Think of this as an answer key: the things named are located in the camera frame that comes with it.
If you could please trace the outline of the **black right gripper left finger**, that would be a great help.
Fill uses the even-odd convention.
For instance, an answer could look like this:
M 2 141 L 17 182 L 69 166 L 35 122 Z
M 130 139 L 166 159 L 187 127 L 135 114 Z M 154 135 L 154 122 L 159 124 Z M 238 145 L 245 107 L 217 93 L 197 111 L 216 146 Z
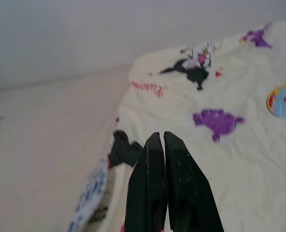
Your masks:
M 146 141 L 129 179 L 124 231 L 161 232 L 167 211 L 164 152 L 158 132 Z

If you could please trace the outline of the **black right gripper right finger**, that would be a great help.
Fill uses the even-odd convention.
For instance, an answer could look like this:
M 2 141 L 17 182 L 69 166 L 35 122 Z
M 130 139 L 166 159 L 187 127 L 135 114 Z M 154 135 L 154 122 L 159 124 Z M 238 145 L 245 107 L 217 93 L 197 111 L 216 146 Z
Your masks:
M 164 133 L 170 228 L 174 232 L 222 232 L 210 184 L 182 139 Z

